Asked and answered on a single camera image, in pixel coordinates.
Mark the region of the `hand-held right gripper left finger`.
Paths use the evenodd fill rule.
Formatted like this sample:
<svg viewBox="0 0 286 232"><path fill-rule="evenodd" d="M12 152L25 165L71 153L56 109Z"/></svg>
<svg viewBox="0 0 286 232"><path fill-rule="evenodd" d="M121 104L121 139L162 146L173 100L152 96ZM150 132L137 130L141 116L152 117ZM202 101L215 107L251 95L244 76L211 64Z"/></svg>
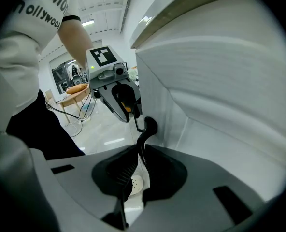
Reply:
<svg viewBox="0 0 286 232"><path fill-rule="evenodd" d="M136 145L47 163L65 191L86 211L116 229L129 227L124 203L138 166Z"/></svg>

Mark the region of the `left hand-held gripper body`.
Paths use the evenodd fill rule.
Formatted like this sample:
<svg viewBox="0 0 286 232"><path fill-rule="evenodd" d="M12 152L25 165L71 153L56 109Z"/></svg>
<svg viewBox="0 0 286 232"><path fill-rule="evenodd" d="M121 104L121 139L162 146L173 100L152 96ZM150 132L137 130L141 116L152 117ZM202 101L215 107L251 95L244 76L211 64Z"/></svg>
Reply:
<svg viewBox="0 0 286 232"><path fill-rule="evenodd" d="M124 61L111 46L86 51L89 87L96 98L133 99L128 70Z"/></svg>

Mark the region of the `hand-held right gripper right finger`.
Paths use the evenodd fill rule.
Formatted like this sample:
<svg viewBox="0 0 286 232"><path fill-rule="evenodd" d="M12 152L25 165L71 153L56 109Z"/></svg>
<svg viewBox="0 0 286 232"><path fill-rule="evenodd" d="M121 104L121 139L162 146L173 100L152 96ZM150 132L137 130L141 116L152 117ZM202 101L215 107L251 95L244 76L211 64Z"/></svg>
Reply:
<svg viewBox="0 0 286 232"><path fill-rule="evenodd" d="M150 188L133 232L225 232L263 204L247 184L218 164L155 145L145 146Z"/></svg>

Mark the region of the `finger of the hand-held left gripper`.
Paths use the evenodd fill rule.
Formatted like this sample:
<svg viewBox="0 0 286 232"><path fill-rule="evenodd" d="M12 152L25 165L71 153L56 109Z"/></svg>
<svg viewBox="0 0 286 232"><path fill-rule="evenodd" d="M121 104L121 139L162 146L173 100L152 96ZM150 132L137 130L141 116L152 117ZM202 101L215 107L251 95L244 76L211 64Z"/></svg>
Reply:
<svg viewBox="0 0 286 232"><path fill-rule="evenodd" d="M134 83L110 83L100 87L100 95L109 110L124 123L129 122L129 112L134 105Z"/></svg>
<svg viewBox="0 0 286 232"><path fill-rule="evenodd" d="M134 82L131 83L131 87L134 91L134 102L133 102L133 106L131 110L132 110L134 117L138 119L140 115L142 115L142 103L141 103L140 89Z"/></svg>

